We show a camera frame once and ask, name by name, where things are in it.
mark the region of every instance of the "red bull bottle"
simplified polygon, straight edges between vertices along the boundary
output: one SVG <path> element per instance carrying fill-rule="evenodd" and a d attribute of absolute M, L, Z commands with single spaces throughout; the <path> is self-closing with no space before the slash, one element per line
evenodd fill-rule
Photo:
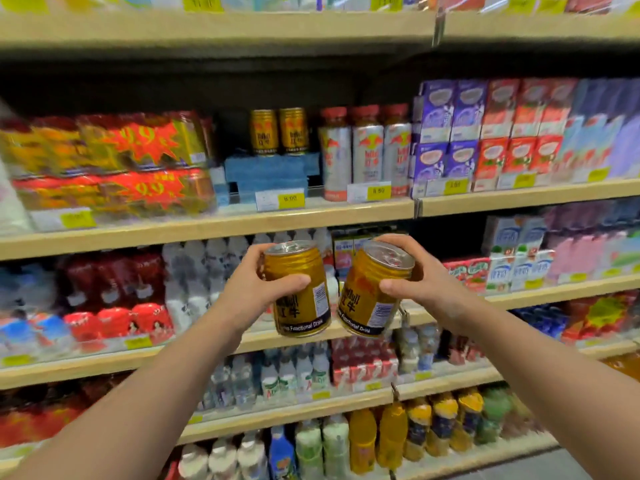
<path fill-rule="evenodd" d="M 353 183 L 382 182 L 382 149 L 385 129 L 378 122 L 380 106 L 354 107 Z"/>
<path fill-rule="evenodd" d="M 391 182 L 391 197 L 402 197 L 409 192 L 409 104 L 389 104 L 384 106 L 383 114 L 385 142 L 382 151 L 382 181 Z"/>
<path fill-rule="evenodd" d="M 333 202 L 347 200 L 351 183 L 351 128 L 347 108 L 327 107 L 320 114 L 324 126 L 319 129 L 323 156 L 324 198 Z"/>

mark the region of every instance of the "purple package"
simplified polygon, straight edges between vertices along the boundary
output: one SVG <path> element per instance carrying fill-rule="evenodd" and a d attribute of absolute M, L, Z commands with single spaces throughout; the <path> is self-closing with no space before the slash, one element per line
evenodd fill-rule
<path fill-rule="evenodd" d="M 420 96 L 413 102 L 412 132 L 419 136 L 418 143 L 449 141 L 455 88 L 455 81 L 449 79 L 421 83 Z"/>
<path fill-rule="evenodd" d="M 421 143 L 412 148 L 414 154 L 409 174 L 409 178 L 413 180 L 412 198 L 424 197 L 427 182 L 442 177 L 448 145 L 448 143 Z"/>
<path fill-rule="evenodd" d="M 452 141 L 444 160 L 443 177 L 467 177 L 474 174 L 478 160 L 478 142 Z"/>
<path fill-rule="evenodd" d="M 480 138 L 482 117 L 486 104 L 485 80 L 459 80 L 454 97 L 452 141 L 470 141 Z"/>

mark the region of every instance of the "floor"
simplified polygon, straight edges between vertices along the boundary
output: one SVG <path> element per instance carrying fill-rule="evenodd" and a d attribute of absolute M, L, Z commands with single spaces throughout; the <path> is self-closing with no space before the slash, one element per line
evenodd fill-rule
<path fill-rule="evenodd" d="M 591 480 L 566 450 L 502 463 L 451 480 Z"/>

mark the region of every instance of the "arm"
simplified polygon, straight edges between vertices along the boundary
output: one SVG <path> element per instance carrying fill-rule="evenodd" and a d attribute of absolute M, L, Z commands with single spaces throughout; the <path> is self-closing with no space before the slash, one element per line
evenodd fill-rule
<path fill-rule="evenodd" d="M 467 290 L 409 236 L 380 238 L 416 259 L 412 281 L 380 290 L 411 298 L 444 328 L 475 340 L 517 395 L 594 479 L 637 478 L 640 384 L 539 333 Z"/>
<path fill-rule="evenodd" d="M 310 278 L 257 275 L 269 244 L 251 246 L 216 304 L 153 361 L 135 371 L 9 475 L 10 480 L 152 480 L 220 361 L 268 304 Z"/>

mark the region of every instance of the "white barcode label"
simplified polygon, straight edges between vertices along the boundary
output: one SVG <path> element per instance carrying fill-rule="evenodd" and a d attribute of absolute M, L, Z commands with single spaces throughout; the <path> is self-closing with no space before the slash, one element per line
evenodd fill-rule
<path fill-rule="evenodd" d="M 393 310 L 393 303 L 376 303 L 371 313 L 371 318 L 367 323 L 367 326 L 372 328 L 381 328 L 387 324 L 391 310 Z"/>
<path fill-rule="evenodd" d="M 190 156 L 191 156 L 191 163 L 202 163 L 207 159 L 206 154 L 204 154 L 203 152 L 192 153 Z"/>
<path fill-rule="evenodd" d="M 314 288 L 314 301 L 316 302 L 316 318 L 320 318 L 329 310 L 329 301 L 326 297 L 326 285 L 324 283 Z"/>

